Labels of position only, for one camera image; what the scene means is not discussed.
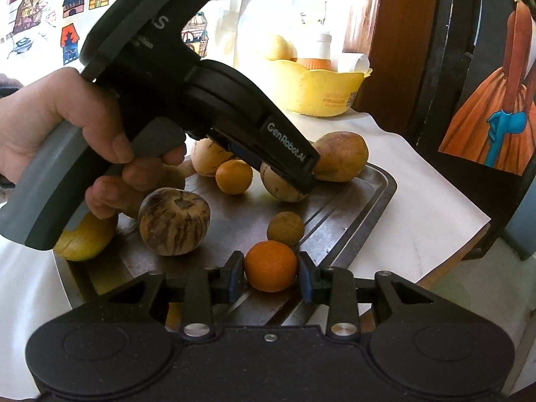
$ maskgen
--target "metal tray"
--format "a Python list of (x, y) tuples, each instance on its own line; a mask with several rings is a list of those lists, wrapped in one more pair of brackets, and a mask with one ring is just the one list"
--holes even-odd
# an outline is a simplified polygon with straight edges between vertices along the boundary
[[(241, 196), (223, 194), (213, 178), (195, 174), (190, 162), (183, 166), (186, 190), (202, 196), (211, 209), (211, 222), (202, 245), (181, 257), (162, 257), (141, 240), (134, 220), (122, 216), (118, 234), (97, 258), (83, 263), (56, 258), (71, 305), (77, 306), (147, 271), (169, 277), (192, 267), (223, 266), (233, 251), (244, 254), (266, 240), (266, 227), (277, 213), (300, 215), (306, 233), (297, 248), (309, 253), (316, 265), (349, 267), (396, 191), (394, 178), (367, 164), (349, 183), (319, 183), (301, 202), (288, 204), (271, 197), (258, 173)], [(313, 309), (301, 302), (297, 284), (278, 293), (248, 287), (231, 307), (215, 309), (216, 321), (234, 325), (304, 324)]]

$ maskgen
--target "screw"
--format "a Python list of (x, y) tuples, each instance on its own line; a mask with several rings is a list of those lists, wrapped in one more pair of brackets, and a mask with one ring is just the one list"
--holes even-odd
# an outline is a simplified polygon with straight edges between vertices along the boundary
[(339, 337), (349, 337), (357, 332), (357, 327), (352, 323), (335, 323), (331, 326), (331, 332)]
[(265, 341), (276, 341), (277, 339), (277, 334), (264, 334)]
[(204, 337), (210, 332), (210, 327), (204, 323), (189, 323), (184, 327), (184, 334), (189, 337)]

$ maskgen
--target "yellow bowl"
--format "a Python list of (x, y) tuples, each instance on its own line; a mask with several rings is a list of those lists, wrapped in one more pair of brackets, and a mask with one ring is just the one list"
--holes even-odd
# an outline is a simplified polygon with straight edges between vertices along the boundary
[(263, 67), (259, 87), (276, 106), (320, 117), (341, 115), (352, 107), (361, 83), (372, 72), (309, 70), (290, 60), (264, 60)]

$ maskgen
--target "fruit in basket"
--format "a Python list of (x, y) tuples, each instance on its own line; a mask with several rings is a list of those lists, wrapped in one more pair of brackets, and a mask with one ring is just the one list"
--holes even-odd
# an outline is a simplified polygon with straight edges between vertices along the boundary
[(293, 247), (299, 243), (304, 233), (305, 225), (301, 217), (293, 212), (281, 212), (270, 221), (266, 238)]
[(223, 193), (240, 195), (253, 181), (253, 169), (240, 159), (228, 160), (216, 171), (216, 183)]
[(299, 193), (290, 184), (277, 175), (266, 163), (261, 165), (261, 180), (266, 190), (274, 198), (285, 202), (298, 202), (307, 195)]
[(313, 143), (320, 160), (313, 173), (317, 180), (344, 183), (365, 167), (368, 148), (363, 137), (350, 131), (328, 133)]
[(255, 52), (268, 60), (290, 60), (292, 48), (285, 38), (274, 33), (261, 33), (254, 40)]
[(114, 237), (118, 215), (99, 219), (88, 213), (77, 229), (63, 231), (54, 246), (54, 252), (66, 260), (82, 262), (100, 254)]
[(232, 153), (224, 150), (212, 139), (201, 139), (194, 143), (190, 158), (192, 166), (199, 175), (213, 177), (219, 166), (232, 156)]
[(255, 289), (281, 291), (296, 279), (298, 261), (292, 249), (272, 240), (257, 243), (244, 259), (248, 281)]
[[(184, 190), (184, 187), (186, 186), (186, 178), (184, 177), (184, 174), (181, 172), (181, 170), (177, 166), (171, 166), (168, 164), (165, 164), (163, 168), (164, 175), (162, 175), (162, 178), (160, 178), (160, 181), (155, 186), (155, 188), (152, 189), (152, 191), (160, 188), (174, 188)], [(149, 193), (151, 193), (152, 191), (145, 192), (145, 194), (140, 194), (138, 200), (132, 202), (126, 209), (123, 210), (123, 213), (126, 214), (128, 217), (137, 219), (141, 203), (143, 202), (145, 197), (149, 195)]]
[(192, 192), (162, 188), (141, 203), (138, 226), (149, 249), (163, 256), (193, 251), (205, 238), (210, 223), (208, 203)]

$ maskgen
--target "white cloth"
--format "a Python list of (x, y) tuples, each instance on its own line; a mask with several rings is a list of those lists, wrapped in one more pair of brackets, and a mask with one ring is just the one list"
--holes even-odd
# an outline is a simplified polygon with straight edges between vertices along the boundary
[[(489, 222), (467, 197), (428, 164), (400, 135), (381, 130), (368, 114), (349, 111), (334, 118), (287, 113), (308, 140), (333, 131), (361, 134), (369, 162), (389, 172), (398, 184), (393, 199), (350, 270), (360, 278), (390, 270), (417, 282), (471, 240)], [(360, 312), (369, 306), (360, 305)], [(310, 323), (325, 325), (326, 307)]]
[(52, 251), (35, 251), (0, 236), (0, 397), (35, 398), (26, 367), (28, 338), (71, 309)]

